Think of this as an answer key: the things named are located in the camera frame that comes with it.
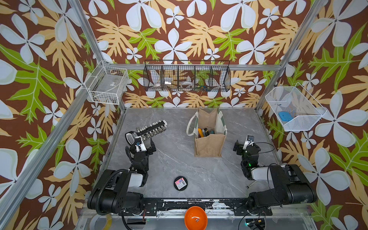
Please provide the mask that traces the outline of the green christmas burlap pouch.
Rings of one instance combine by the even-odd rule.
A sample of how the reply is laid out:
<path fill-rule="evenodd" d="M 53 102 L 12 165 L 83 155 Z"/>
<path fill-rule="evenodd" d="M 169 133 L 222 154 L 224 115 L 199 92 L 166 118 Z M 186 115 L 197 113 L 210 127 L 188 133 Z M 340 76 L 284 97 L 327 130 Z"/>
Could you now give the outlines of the green christmas burlap pouch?
<path fill-rule="evenodd" d="M 215 134 L 209 134 L 207 137 L 198 137 L 198 128 L 202 131 L 207 128 L 208 131 L 214 130 Z M 227 137 L 227 127 L 222 111 L 218 108 L 211 112 L 203 109 L 197 109 L 190 118 L 186 128 L 186 134 L 194 137 L 194 156 L 195 157 L 221 157 L 221 151 Z"/>

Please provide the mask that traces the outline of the orange utility knife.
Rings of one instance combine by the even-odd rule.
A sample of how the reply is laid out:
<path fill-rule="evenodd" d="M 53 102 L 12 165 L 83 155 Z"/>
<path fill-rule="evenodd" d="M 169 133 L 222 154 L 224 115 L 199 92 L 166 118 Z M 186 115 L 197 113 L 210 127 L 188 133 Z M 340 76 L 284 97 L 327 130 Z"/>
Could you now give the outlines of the orange utility knife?
<path fill-rule="evenodd" d="M 204 134 L 203 134 L 203 131 L 201 128 L 198 128 L 198 137 L 199 138 L 203 138 L 204 137 Z"/>

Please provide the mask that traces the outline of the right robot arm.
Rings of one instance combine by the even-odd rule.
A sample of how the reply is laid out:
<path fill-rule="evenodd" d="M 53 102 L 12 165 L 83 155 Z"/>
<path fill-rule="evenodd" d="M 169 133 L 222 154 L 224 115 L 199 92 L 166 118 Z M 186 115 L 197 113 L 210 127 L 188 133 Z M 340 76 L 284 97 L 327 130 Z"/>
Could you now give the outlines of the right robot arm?
<path fill-rule="evenodd" d="M 310 204 L 317 201 L 317 193 L 309 180 L 295 164 L 279 165 L 271 163 L 259 166 L 261 148 L 250 137 L 244 144 L 236 141 L 233 151 L 241 156 L 243 175 L 250 181 L 266 181 L 268 189 L 249 194 L 243 206 L 248 212 L 272 206 Z"/>

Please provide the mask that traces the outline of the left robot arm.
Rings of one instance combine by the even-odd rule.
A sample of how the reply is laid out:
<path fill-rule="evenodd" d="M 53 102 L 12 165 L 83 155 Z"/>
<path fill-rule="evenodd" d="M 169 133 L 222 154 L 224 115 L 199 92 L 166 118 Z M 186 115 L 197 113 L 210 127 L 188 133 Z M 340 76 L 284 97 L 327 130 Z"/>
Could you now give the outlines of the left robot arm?
<path fill-rule="evenodd" d="M 127 211 L 139 215 L 144 210 L 144 196 L 141 193 L 129 192 L 129 188 L 143 187 L 148 179 L 149 156 L 156 151 L 152 139 L 146 151 L 131 154 L 129 146 L 125 148 L 131 166 L 128 170 L 106 169 L 87 200 L 88 209 L 99 215 L 119 214 Z"/>

